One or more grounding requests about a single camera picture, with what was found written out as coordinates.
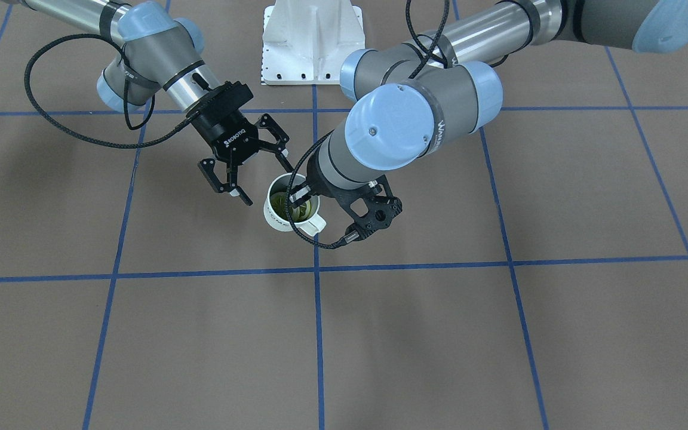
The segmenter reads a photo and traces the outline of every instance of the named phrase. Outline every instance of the white mug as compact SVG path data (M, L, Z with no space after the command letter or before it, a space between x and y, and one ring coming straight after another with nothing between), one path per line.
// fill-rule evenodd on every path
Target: white mug
M265 198L265 220L267 220L267 224L270 224L270 227L276 229L276 231L292 231L291 224L284 220L284 217L276 213L275 209L270 205L270 196L275 193L285 193L290 178L290 173L276 177L267 190L267 196ZM304 177L301 174L297 174L294 178L294 185L299 185L302 182L304 182ZM297 228L306 232L309 236L315 236L325 228L325 220L323 220L320 215L317 215L317 211L320 209L320 196L313 196L313 198L309 199L309 203L312 204L311 215L309 215L306 220L299 221L295 224Z

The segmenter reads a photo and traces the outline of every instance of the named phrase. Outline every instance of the mug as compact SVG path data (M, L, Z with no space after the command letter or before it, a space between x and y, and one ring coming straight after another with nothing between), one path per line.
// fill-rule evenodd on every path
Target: mug
M270 184L270 188L267 190L267 198L265 198L265 220L267 220L267 224L270 224L270 227L276 229L276 231L292 231L291 224L285 220L286 214L283 213L283 216L281 217L279 213L275 212L275 209L273 209L272 204L270 203L270 197L278 193L283 194L283 200L285 201L286 190L288 188L288 181L290 178L290 173L282 174L281 176L276 177L276 179ZM297 174L294 178L294 185L299 185L300 183L304 182L304 179L305 177L303 177L303 175ZM319 209L320 196L313 196L313 198L306 202L306 207L302 207L300 210L297 210L297 213L305 212L303 215L301 215L300 220L295 223L297 228L306 232L306 234L309 236L315 236L319 232L323 231L325 228L325 220L323 220L320 215L317 215Z

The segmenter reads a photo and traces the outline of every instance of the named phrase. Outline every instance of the light blue joint cap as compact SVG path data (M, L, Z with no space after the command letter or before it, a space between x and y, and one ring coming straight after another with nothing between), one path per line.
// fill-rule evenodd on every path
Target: light blue joint cap
M179 22L185 27L185 30L188 30L188 35L191 36L191 41L193 41L193 47L196 48L198 54L201 54L203 47L205 47L205 42L203 41L203 33L200 32L200 28L198 28L196 23L186 17L175 17L174 21Z
M434 132L434 115L417 90L386 84L360 99L346 119L349 151L376 171L401 168L423 154Z
M110 109L113 109L117 112L124 111L124 99L118 96L110 87L110 85L108 85L108 82L105 80L102 72L97 80L97 95L100 96L100 99L103 101L103 103L106 104L106 106ZM133 105L131 103L126 103L126 106L128 106L129 112L134 112L142 107Z
M503 107L503 84L491 66L481 61L462 63L477 91L477 124L472 133L497 117Z
M129 42L176 28L177 23L156 2L134 6L118 20L118 33Z
M375 50L358 49L342 63L342 70L339 73L339 86L342 88L342 93L353 102L357 101L357 96L355 96L355 72L357 71L357 65L360 63L363 55L371 51Z
M688 44L688 0L660 0L633 40L640 53L666 54Z

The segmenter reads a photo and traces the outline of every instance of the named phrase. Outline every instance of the mug handle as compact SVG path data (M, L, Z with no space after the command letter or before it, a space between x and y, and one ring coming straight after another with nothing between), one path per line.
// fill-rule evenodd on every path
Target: mug handle
M315 236L319 232L323 231L327 225L328 223L323 220L323 217L315 214L314 217L309 218L309 220L305 221L304 224L299 226L299 228L306 232L306 234L309 234L309 236Z

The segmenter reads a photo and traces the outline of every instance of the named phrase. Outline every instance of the white mounting bracket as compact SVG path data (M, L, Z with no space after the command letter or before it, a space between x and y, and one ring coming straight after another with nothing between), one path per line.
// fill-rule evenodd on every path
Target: white mounting bracket
M366 47L350 0L277 0L265 8L262 84L339 84L347 56Z

